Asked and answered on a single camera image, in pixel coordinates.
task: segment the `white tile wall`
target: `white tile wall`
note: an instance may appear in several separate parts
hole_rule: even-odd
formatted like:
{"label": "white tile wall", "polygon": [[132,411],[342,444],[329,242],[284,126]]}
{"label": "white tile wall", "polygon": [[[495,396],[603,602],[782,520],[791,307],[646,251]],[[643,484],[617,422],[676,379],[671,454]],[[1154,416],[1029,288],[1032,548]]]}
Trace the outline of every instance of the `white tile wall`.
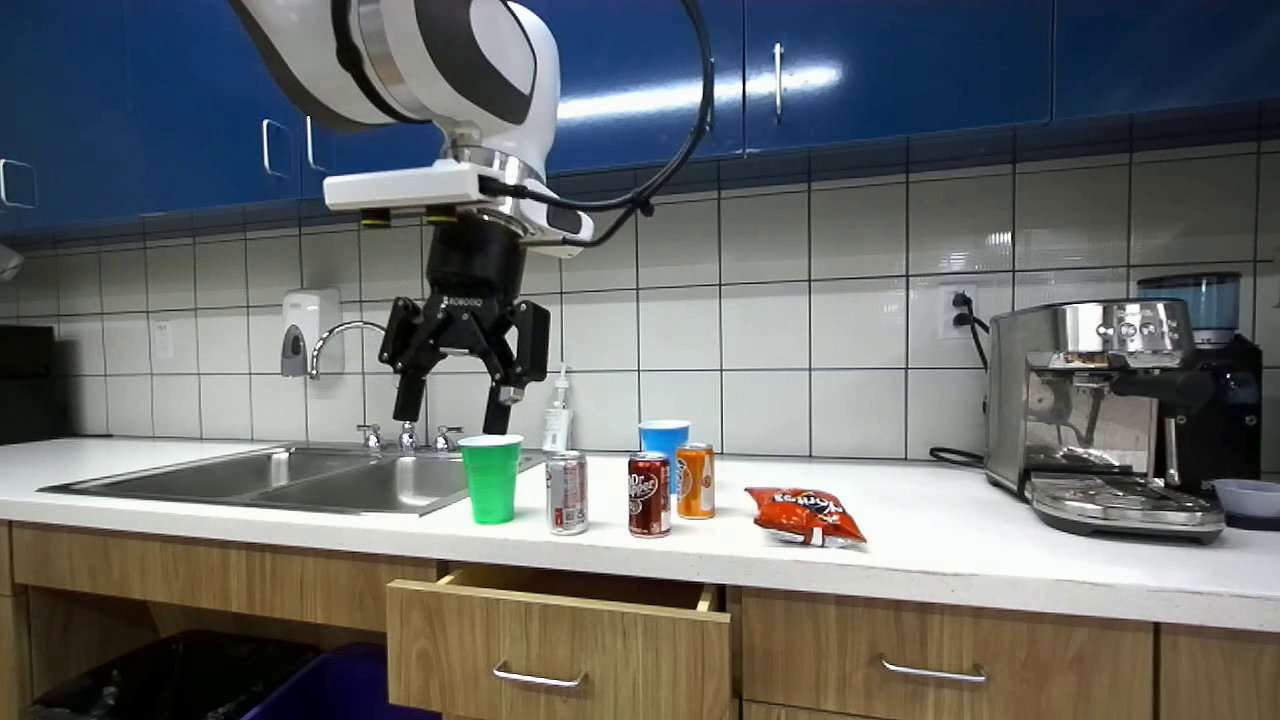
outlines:
{"label": "white tile wall", "polygon": [[[1238,272],[1238,329],[1269,352],[1280,470],[1280,142],[1000,165],[878,179],[663,194],[581,260],[529,255],[570,366],[576,444],[625,453],[639,416],[752,454],[985,446],[985,371],[951,329],[976,312],[1125,295],[1134,275]],[[350,438],[394,427],[380,333],[350,329],[319,383],[276,374],[281,295],[330,283],[342,318],[424,295],[430,227],[271,227],[31,249],[0,318],[57,322],[81,430]],[[476,359],[430,371],[424,427],[479,427]],[[512,430],[538,438],[546,383]]]}

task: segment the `black trash bin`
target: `black trash bin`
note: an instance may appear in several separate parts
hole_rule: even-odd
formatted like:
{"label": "black trash bin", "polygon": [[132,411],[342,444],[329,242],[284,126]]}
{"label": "black trash bin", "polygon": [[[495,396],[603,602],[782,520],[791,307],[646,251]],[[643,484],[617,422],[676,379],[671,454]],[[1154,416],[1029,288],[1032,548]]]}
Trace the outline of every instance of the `black trash bin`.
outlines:
{"label": "black trash bin", "polygon": [[234,720],[314,660],[314,643],[179,630],[44,690],[36,720]]}

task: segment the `open drawer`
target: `open drawer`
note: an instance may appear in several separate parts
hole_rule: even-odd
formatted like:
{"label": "open drawer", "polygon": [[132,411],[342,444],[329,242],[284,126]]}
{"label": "open drawer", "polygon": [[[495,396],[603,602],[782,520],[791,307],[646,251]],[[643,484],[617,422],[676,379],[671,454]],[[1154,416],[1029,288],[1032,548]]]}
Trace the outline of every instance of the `open drawer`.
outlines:
{"label": "open drawer", "polygon": [[460,567],[389,584],[393,704],[466,720],[731,716],[728,612],[696,584]]}

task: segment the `silver coffee machine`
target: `silver coffee machine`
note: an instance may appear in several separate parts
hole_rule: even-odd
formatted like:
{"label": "silver coffee machine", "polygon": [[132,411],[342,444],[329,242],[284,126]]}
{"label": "silver coffee machine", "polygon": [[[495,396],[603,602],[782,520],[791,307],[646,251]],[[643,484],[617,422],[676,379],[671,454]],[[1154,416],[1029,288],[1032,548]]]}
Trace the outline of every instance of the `silver coffee machine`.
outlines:
{"label": "silver coffee machine", "polygon": [[1184,299],[1042,302],[990,322],[989,481],[1073,533],[1189,534],[1214,505],[1164,489],[1164,416],[1199,390]]}

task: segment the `green cup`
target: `green cup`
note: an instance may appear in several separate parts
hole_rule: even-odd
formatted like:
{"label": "green cup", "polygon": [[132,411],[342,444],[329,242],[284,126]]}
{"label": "green cup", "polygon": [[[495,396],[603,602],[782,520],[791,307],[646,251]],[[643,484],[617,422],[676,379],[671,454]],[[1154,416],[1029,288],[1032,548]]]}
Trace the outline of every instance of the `green cup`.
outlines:
{"label": "green cup", "polygon": [[476,522],[512,522],[523,436],[465,436],[465,476]]}

